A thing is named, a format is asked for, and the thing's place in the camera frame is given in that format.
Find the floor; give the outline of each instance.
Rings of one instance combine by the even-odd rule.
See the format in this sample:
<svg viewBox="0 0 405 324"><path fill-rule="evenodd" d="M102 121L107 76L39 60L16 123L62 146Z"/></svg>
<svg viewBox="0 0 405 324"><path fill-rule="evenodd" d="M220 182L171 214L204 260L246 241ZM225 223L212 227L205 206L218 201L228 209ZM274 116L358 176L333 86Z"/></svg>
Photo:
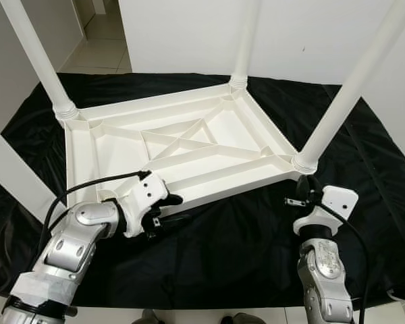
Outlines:
<svg viewBox="0 0 405 324"><path fill-rule="evenodd" d="M0 297L0 311L5 299ZM158 317L167 324L219 324L226 315L245 312L256 315L266 324L308 324L302 307L290 308L252 308L235 310L158 310ZM139 318L141 310L124 308L85 308L78 309L78 316L67 318L67 324L130 324ZM405 303L394 302L384 306L368 308L366 324L405 324Z"/></svg>
<svg viewBox="0 0 405 324"><path fill-rule="evenodd" d="M107 15L95 15L85 28L84 43L65 64L62 72L81 74L123 74L132 72L122 19L117 0L107 6ZM246 310L160 310L157 312L167 323L218 324L225 315L237 312L257 315L267 324L307 324L302 307L252 308ZM80 308L79 315L66 323L130 323L139 318L141 310L118 308ZM366 324L405 324L405 303L378 306L367 310Z"/></svg>
<svg viewBox="0 0 405 324"><path fill-rule="evenodd" d="M61 72L123 74L132 71L117 0L106 6L106 15L94 15L87 24L87 41L70 57Z"/></svg>

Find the white wall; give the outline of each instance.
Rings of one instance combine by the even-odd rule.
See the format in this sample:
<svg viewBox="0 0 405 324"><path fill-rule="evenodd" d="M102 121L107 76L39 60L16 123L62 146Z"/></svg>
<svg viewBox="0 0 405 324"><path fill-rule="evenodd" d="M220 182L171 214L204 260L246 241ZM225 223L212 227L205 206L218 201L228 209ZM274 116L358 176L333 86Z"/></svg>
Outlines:
<svg viewBox="0 0 405 324"><path fill-rule="evenodd" d="M230 74L247 0L119 0L134 72ZM392 0L263 0L251 76L342 83ZM405 154L405 32L364 98Z"/></svg>
<svg viewBox="0 0 405 324"><path fill-rule="evenodd" d="M95 0L74 0L81 25L86 26L95 15Z"/></svg>
<svg viewBox="0 0 405 324"><path fill-rule="evenodd" d="M111 0L103 0L103 5L104 5L104 6L107 6L108 3L110 3L110 2L111 2Z"/></svg>
<svg viewBox="0 0 405 324"><path fill-rule="evenodd" d="M56 70L82 39L72 0L23 0ZM37 84L38 78L0 5L0 130Z"/></svg>

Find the black cable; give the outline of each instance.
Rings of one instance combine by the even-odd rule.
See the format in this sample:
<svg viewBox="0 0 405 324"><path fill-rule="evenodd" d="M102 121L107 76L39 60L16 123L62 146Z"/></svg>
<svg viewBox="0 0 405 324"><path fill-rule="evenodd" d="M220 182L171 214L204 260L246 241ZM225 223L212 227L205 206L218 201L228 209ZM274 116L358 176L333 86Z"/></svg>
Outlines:
<svg viewBox="0 0 405 324"><path fill-rule="evenodd" d="M149 171L137 171L137 172L131 172L131 173L125 173L125 174L120 174L120 175L113 175L111 177L105 177L105 178L99 178L91 181L87 181L82 184L78 184L70 189L67 189L65 192L60 194L52 203L51 206L48 209L47 216L45 217L45 222L43 223L42 227L42 233L40 234L40 240L39 240L39 245L38 245L38 251L36 255L36 259L41 255L46 243L47 243L47 238L48 238L48 233L49 233L49 223L51 222L51 218L53 216L53 211L55 207L59 204L60 201L62 201L68 194L71 194L79 189L83 189L85 187L93 186L94 184L100 184L103 182L108 182L108 181L113 181L113 180L119 180L119 179L124 179L124 178L130 178L130 177L135 177L138 176L140 178L145 178L148 174L150 174ZM63 218L67 213L62 213L59 218Z"/></svg>
<svg viewBox="0 0 405 324"><path fill-rule="evenodd" d="M338 221L341 221L344 225L347 225L348 228L352 231L352 233L357 237L358 241L360 242L363 251L364 251L364 258L365 258L365 263L366 263L366 277L365 277L365 282L364 282L364 292L363 292L363 297L362 297L362 302L360 305L360 316L358 318L358 324L365 324L365 310L366 310L366 303L367 303L367 296L369 294L369 278L371 276L371 267L369 266L369 261L370 261L370 254L369 254L369 249L367 248L367 245L363 238L361 237L360 233L358 233L357 229L352 226L348 221L346 221L341 215L336 213L333 209L323 205L321 202L318 202L316 204L317 206L321 207L325 211L327 211L329 214L331 214L333 217L335 217Z"/></svg>
<svg viewBox="0 0 405 324"><path fill-rule="evenodd" d="M59 223L60 221L65 218L65 216L69 213L69 209L66 209L64 212L62 212L60 214L59 217L57 217L57 219L51 224L51 226L49 227L48 231L51 232Z"/></svg>

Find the black cloth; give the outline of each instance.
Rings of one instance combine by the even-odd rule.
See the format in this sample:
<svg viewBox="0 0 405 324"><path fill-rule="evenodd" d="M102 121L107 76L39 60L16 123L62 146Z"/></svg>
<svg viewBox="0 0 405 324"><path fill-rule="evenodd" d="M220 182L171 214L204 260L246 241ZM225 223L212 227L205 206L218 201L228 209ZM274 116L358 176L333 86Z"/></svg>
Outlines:
<svg viewBox="0 0 405 324"><path fill-rule="evenodd" d="M77 107L115 103L222 84L198 74L61 74ZM300 150L338 86L250 78L251 95ZM3 136L54 193L65 188L63 130L41 85L24 101ZM405 297L405 157L369 106L360 100L319 162L323 184L359 194L350 218L372 259L370 303L393 288ZM247 308L302 304L296 272L298 238L284 197L288 180L190 211L192 222L162 238L114 238L97 253L74 304L134 308ZM0 187L0 294L28 270L41 225ZM335 237L353 298L362 296L364 254L341 227Z"/></svg>

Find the robotic arm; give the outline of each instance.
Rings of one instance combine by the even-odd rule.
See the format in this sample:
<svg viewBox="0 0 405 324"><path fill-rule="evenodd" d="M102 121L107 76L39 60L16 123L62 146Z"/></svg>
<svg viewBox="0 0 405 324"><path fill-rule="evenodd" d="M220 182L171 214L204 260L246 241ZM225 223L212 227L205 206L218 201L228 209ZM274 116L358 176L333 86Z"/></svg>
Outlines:
<svg viewBox="0 0 405 324"><path fill-rule="evenodd" d="M298 182L299 198L286 204L304 209L306 216L294 222L300 246L298 274L304 288L309 324L351 323L352 303L345 288L345 269L333 236L342 224L322 205L347 219L357 200L355 192L326 186L314 178ZM3 309L0 324L63 324L76 290L90 265L96 242L114 235L127 238L161 229L160 206L178 205L164 181L147 172L119 200L81 202L67 213L61 229L49 240L31 272L22 273Z"/></svg>
<svg viewBox="0 0 405 324"><path fill-rule="evenodd" d="M8 298L2 324L62 324L96 250L96 242L114 235L127 238L161 227L160 206L178 205L154 173L119 200L81 202L72 207L61 229L49 240L31 272L22 273Z"/></svg>
<svg viewBox="0 0 405 324"><path fill-rule="evenodd" d="M333 236L342 222L321 206L327 206L347 220L358 200L349 189L326 186L321 189L314 177L298 182L303 200L286 199L286 204L305 208L305 217L294 222L300 236L298 275L304 290L304 307L310 324L353 323L351 297L345 288L345 268Z"/></svg>

